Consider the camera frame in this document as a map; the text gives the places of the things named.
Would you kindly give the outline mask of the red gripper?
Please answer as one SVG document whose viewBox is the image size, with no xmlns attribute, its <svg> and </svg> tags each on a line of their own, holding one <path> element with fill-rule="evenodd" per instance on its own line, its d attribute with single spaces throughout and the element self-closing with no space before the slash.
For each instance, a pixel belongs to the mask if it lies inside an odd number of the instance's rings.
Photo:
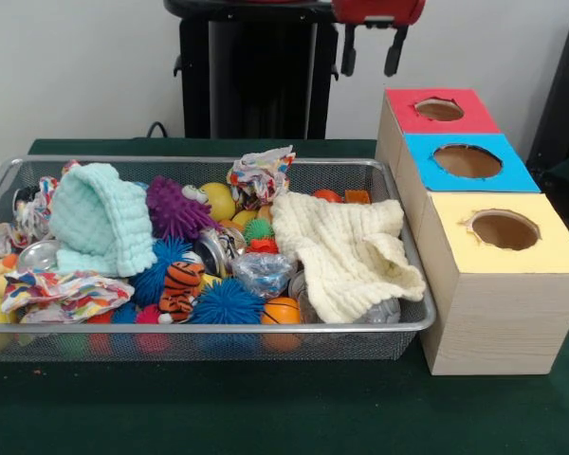
<svg viewBox="0 0 569 455">
<path fill-rule="evenodd" d="M 396 29 L 384 64 L 384 75 L 394 76 L 408 35 L 408 26 L 417 22 L 425 5 L 425 0 L 333 0 L 336 18 L 340 23 L 346 24 L 340 73 L 344 76 L 354 74 L 357 58 L 356 25 L 387 22 L 401 26 Z"/>
</svg>

